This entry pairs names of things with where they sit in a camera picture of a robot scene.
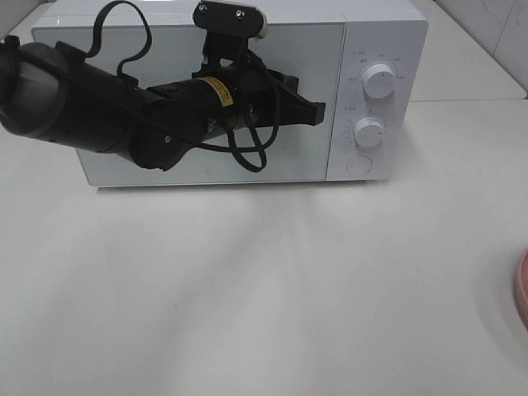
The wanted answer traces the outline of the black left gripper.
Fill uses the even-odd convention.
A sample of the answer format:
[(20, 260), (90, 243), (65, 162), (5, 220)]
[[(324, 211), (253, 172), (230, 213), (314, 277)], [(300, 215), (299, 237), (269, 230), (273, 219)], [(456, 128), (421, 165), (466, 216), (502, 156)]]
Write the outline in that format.
[(263, 65), (204, 68), (191, 79), (147, 88), (156, 99), (146, 107), (146, 138), (208, 140), (247, 127), (259, 140), (257, 129), (270, 127), (274, 140), (276, 108), (279, 126), (321, 124), (326, 104), (305, 99), (298, 89), (297, 77)]

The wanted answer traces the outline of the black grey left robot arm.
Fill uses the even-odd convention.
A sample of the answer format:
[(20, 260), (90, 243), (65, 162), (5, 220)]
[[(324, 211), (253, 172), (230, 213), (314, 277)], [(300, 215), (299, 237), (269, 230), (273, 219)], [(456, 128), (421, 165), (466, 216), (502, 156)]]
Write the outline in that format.
[(253, 52), (190, 79), (142, 88), (90, 65), (64, 42), (1, 44), (1, 123), (11, 134), (168, 171), (192, 149), (229, 153), (260, 172), (283, 125), (315, 126), (326, 106), (298, 93), (298, 79)]

